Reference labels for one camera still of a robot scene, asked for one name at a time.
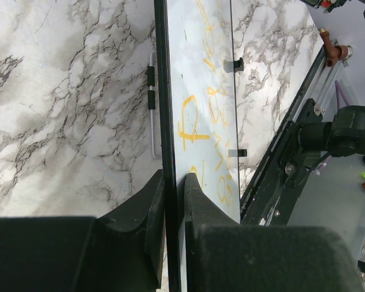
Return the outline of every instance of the white marble pattern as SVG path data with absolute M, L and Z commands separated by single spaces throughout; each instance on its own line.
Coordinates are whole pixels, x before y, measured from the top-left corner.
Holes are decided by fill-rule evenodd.
M 100 216 L 161 168 L 154 43 L 151 1 L 0 1 L 0 216 Z
M 300 0 L 232 2 L 241 195 L 314 62 L 322 41 Z

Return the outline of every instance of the small black tab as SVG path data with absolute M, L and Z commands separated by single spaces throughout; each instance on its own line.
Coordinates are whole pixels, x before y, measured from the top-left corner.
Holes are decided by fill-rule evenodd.
M 359 260 L 357 263 L 358 269 L 362 272 L 365 273 L 365 262 L 363 262 L 362 260 Z
M 154 90 L 147 91 L 147 107 L 150 110 L 156 109 L 156 92 Z
M 248 155 L 247 149 L 238 149 L 238 157 L 246 157 Z
M 147 66 L 147 86 L 156 86 L 155 69 L 153 66 Z
M 230 149 L 229 157 L 246 157 L 248 155 L 248 151 L 246 149 Z
M 242 57 L 239 58 L 239 60 L 234 61 L 234 72 L 244 71 L 244 70 L 245 70 L 245 66 L 243 64 Z

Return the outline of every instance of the gray wall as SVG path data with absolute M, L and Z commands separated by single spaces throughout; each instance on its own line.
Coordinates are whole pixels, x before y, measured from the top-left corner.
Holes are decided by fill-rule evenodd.
M 362 156 L 332 158 L 321 175 L 311 175 L 288 225 L 324 226 L 336 231 L 356 259 L 365 237 Z
M 355 92 L 365 105 L 365 20 L 363 12 L 365 4 L 353 0 L 344 6 L 324 14 L 322 9 L 310 8 L 316 26 L 327 29 L 332 38 L 341 44 L 349 44 L 354 48 L 353 57 L 346 68 Z

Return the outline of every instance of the glass panel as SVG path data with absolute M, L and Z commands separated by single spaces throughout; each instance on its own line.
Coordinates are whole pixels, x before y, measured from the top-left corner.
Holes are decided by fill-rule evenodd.
M 229 0 L 169 0 L 177 183 L 195 172 L 203 192 L 240 221 Z

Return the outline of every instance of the black frame edge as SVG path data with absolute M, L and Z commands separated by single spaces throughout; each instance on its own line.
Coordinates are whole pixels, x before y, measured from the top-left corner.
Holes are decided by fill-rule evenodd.
M 154 0 L 156 51 L 158 66 L 159 113 L 161 124 L 162 168 L 165 180 L 165 225 L 169 291 L 180 291 L 180 265 L 178 241 L 178 201 L 173 143 L 173 112 L 170 90 L 169 38 L 167 0 Z
M 234 48 L 234 26 L 232 25 L 232 0 L 229 1 L 230 2 L 230 25 L 231 25 L 231 49 L 232 49 L 232 62 L 235 62 L 235 58 L 238 58 L 238 56 L 235 56 L 235 48 Z M 238 165 L 238 197 L 239 197 L 239 211 L 241 211 L 241 207 L 242 207 L 242 200 L 240 198 L 241 195 L 241 177 L 240 177 L 240 172 L 239 172 L 239 163 L 240 163 L 240 159 L 239 159 L 239 138 L 238 138 L 238 109 L 237 109 L 237 84 L 236 84 L 236 77 L 235 77 L 235 70 L 232 72 L 234 75 L 234 102 L 235 102 L 235 131 L 237 134 L 237 152 L 238 152 L 238 156 L 237 156 L 237 165 Z

